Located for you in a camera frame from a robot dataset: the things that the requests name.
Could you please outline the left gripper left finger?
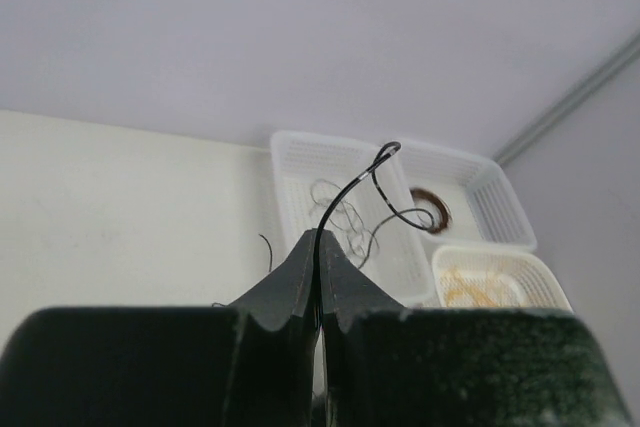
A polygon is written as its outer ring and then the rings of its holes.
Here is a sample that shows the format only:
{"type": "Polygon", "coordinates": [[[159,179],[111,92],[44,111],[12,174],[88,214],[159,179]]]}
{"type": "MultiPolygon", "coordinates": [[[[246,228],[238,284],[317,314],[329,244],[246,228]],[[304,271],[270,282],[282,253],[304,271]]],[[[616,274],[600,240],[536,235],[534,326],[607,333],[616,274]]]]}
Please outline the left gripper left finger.
{"type": "Polygon", "coordinates": [[[306,426],[315,234],[232,303],[50,307],[1,356],[5,426],[306,426]]]}

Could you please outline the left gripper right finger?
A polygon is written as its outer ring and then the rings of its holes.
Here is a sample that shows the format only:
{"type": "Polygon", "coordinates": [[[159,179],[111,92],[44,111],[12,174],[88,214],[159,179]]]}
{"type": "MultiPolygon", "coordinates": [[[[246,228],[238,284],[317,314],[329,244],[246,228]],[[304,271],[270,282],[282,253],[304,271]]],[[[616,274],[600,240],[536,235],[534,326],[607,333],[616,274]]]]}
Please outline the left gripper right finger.
{"type": "Polygon", "coordinates": [[[629,426],[595,337],[549,308],[409,308],[318,236],[329,426],[629,426]]]}

